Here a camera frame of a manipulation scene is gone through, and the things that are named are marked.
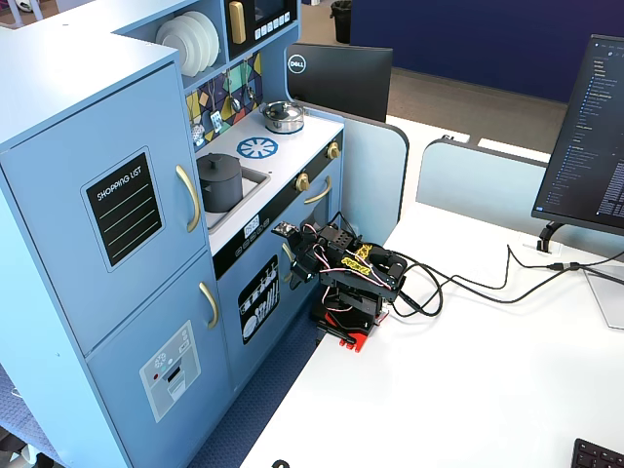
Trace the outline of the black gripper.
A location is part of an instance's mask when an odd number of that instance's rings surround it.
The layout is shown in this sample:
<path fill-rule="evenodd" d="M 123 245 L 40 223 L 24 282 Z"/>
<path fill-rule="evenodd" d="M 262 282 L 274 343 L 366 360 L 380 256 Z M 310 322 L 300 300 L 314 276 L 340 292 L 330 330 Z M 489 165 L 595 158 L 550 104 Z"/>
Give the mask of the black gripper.
<path fill-rule="evenodd" d="M 318 229 L 304 225 L 292 241 L 293 277 L 308 284 L 318 273 L 342 267 L 341 261 L 351 244 L 352 235 L 335 224 Z"/>

